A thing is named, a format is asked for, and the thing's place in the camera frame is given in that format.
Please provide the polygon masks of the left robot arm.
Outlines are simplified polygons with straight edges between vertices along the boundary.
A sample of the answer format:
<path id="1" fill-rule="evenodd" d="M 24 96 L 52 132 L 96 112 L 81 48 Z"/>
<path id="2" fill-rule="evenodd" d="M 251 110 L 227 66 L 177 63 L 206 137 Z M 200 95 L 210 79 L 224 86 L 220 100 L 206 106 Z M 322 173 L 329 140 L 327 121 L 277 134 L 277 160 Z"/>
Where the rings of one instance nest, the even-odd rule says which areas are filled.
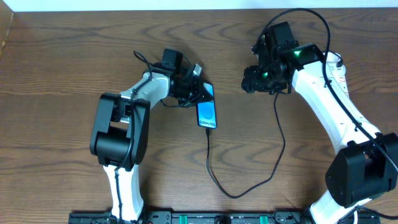
<path id="1" fill-rule="evenodd" d="M 146 65 L 142 78 L 120 93 L 103 93 L 98 102 L 90 139 L 90 152 L 108 176 L 113 200 L 110 217 L 116 223 L 137 223 L 144 209 L 139 186 L 139 165 L 147 150 L 150 111 L 167 97 L 178 100 L 179 108 L 189 108 L 213 99 L 205 89 L 199 64 L 178 50 L 165 49 L 162 60 Z"/>

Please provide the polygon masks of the blue Galaxy smartphone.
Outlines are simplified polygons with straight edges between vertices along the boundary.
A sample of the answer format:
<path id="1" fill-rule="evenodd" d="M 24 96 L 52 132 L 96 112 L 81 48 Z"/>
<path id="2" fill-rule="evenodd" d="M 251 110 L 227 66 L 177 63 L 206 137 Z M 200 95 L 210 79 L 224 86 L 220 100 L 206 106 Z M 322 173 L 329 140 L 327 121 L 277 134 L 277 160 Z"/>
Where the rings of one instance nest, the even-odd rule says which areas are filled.
<path id="1" fill-rule="evenodd" d="M 202 99 L 197 103 L 197 123 L 209 129 L 217 128 L 214 89 L 211 83 L 204 82 Z"/>

